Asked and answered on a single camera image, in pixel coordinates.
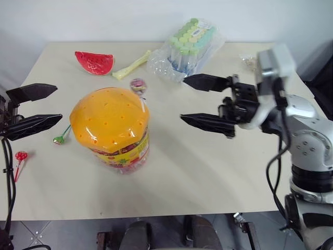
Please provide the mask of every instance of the white robotic arm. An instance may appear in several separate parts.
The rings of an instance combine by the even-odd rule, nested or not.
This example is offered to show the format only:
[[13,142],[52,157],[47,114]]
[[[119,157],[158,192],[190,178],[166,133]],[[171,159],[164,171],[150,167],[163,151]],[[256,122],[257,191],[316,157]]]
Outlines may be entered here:
[[[278,45],[258,53],[257,89],[239,83],[237,76],[199,74],[185,78],[185,83],[198,90],[221,92],[231,88],[233,98],[223,100],[218,116],[191,114],[181,118],[228,138],[235,136],[236,124],[243,129],[261,127],[265,133],[281,136],[286,148],[275,159],[290,151],[292,178],[285,209],[280,206],[279,210],[283,210],[287,227],[298,233],[307,249],[327,250],[333,247],[333,122],[319,116],[308,100],[286,95],[294,69],[288,49]],[[272,186],[271,190],[279,206],[276,190]]]

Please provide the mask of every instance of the plastic jar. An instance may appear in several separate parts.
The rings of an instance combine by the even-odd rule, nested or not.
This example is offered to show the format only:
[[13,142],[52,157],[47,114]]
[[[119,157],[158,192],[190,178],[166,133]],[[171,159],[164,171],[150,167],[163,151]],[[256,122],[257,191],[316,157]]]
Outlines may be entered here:
[[88,94],[70,115],[76,140],[119,173],[131,173],[146,161],[148,120],[146,104],[116,87]]

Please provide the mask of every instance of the table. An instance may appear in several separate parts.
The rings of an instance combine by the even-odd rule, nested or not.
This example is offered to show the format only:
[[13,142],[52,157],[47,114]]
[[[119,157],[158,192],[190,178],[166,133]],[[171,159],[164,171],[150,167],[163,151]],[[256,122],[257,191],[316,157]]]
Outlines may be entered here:
[[[114,54],[117,71],[161,43],[49,43],[23,85],[48,83],[58,90],[46,99],[24,103],[19,113],[63,114],[53,128],[12,142],[13,152],[31,155],[17,183],[13,220],[96,219],[181,214],[234,213],[276,210],[265,178],[267,162],[277,152],[277,137],[236,128],[232,140],[187,125],[179,114],[216,114],[225,93],[196,91],[185,84],[165,82],[142,65],[123,80],[93,76],[81,68],[75,51]],[[256,54],[271,43],[226,43],[203,68],[218,76],[239,74],[254,84],[254,75],[239,54]],[[70,134],[62,146],[52,142],[69,124],[80,98],[91,91],[116,86],[129,88],[145,79],[151,112],[150,155],[139,171],[122,176],[100,163]],[[289,93],[318,105],[295,73]],[[283,157],[278,195],[289,193],[290,155]],[[0,175],[0,220],[7,214],[5,175]]]

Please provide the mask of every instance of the plastic bag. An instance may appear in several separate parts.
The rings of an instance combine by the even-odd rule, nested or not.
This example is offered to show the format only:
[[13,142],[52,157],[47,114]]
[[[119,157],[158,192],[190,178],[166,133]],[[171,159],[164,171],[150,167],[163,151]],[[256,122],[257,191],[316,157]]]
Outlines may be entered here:
[[163,46],[152,52],[147,70],[174,82],[198,73],[225,38],[211,23],[192,18]]
[[257,59],[253,55],[239,55],[240,59],[244,62],[246,67],[255,72],[257,69]]

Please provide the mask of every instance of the watermelon slice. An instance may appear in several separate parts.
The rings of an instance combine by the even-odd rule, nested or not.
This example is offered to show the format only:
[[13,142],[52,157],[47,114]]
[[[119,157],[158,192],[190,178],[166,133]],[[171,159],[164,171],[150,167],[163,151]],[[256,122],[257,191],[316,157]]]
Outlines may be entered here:
[[108,74],[114,64],[113,55],[75,51],[75,56],[86,71],[97,76]]

